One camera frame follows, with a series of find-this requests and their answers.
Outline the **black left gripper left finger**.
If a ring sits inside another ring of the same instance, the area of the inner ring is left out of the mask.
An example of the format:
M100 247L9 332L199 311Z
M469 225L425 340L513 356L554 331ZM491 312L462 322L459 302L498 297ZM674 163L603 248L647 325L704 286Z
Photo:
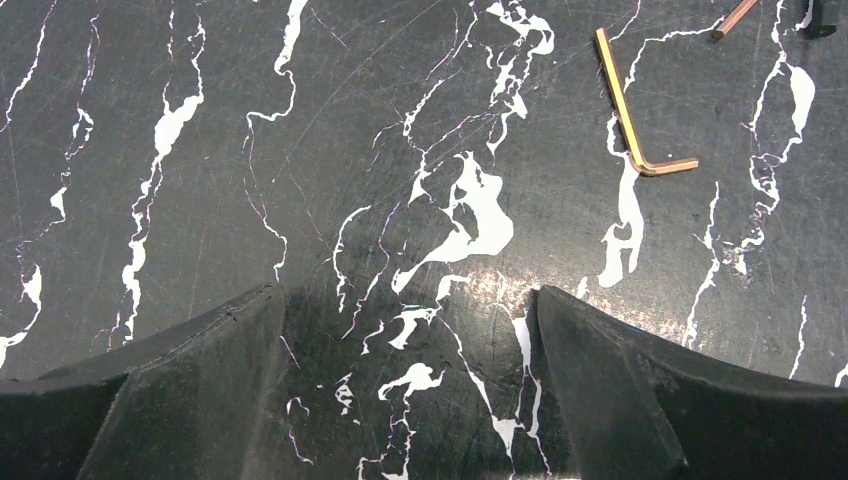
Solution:
M286 294L248 291L32 380L1 384L5 479L254 479Z

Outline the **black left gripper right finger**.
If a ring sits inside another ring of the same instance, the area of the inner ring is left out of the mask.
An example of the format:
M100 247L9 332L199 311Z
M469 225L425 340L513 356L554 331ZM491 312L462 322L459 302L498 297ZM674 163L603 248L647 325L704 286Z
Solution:
M847 393L738 367L552 286L535 302L584 479L843 479Z

